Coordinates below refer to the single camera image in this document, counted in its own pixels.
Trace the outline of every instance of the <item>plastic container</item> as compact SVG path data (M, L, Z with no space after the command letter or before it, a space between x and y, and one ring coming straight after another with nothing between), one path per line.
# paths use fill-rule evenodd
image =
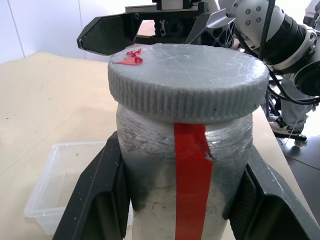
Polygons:
M106 141L54 144L48 160L24 209L47 235L56 232L80 174L104 147ZM128 224L132 225L130 207Z

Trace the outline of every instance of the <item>beige table surface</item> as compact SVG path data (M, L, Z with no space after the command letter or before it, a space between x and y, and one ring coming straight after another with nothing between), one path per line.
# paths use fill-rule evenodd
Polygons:
M107 66L48 53L0 65L0 240L52 239L24 208L52 144L106 140L116 130ZM311 213L262 110L253 116L256 148ZM223 239L234 239L229 226Z

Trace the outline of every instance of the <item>white wall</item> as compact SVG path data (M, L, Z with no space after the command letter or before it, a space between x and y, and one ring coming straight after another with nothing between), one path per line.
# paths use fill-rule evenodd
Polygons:
M0 63L36 52L107 61L78 49L82 29L94 17L148 4L152 0L0 0Z

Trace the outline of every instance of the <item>jar lid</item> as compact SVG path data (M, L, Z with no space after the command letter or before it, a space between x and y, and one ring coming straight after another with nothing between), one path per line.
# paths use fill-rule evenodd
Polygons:
M129 50L111 58L108 80L114 99L136 113L205 124L245 116L264 99L269 70L250 55L187 44Z

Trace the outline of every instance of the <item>jar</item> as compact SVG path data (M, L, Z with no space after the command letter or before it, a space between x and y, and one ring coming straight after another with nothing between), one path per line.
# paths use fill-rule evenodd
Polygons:
M132 239L220 240L249 160L252 111L264 99L268 69L210 46L156 44L137 51L141 64L118 64L127 52L112 57L108 77L119 102ZM192 157L206 146L202 160Z

